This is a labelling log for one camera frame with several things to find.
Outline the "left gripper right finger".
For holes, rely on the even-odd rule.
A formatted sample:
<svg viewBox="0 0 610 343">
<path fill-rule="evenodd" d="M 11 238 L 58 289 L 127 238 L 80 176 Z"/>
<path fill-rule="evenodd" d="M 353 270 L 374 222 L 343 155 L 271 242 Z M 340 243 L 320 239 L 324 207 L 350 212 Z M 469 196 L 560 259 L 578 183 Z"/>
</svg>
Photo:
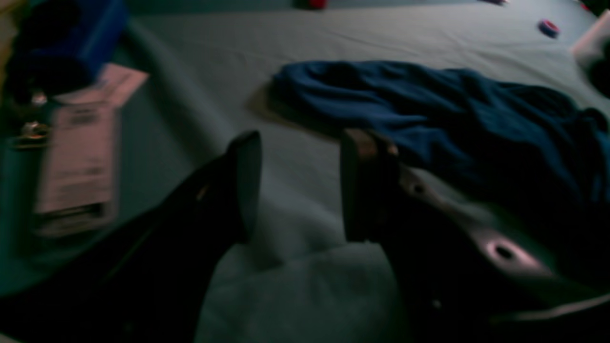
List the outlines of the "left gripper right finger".
<svg viewBox="0 0 610 343">
<path fill-rule="evenodd" d="M 383 136 L 348 129 L 340 145 L 346 238 L 383 248 L 412 341 L 609 341 L 608 279 L 578 279 L 564 248 L 453 206 Z"/>
</svg>

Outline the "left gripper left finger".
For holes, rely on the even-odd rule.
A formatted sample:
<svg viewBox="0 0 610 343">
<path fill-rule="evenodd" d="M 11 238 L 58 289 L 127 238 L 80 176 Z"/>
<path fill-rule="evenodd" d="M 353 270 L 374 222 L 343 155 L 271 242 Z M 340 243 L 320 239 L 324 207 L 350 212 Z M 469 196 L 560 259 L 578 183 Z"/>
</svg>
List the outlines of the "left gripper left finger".
<svg viewBox="0 0 610 343">
<path fill-rule="evenodd" d="M 1 298 L 20 343 L 192 343 L 220 259 L 257 222 L 262 140 L 246 131 L 159 206 L 50 278 Z"/>
</svg>

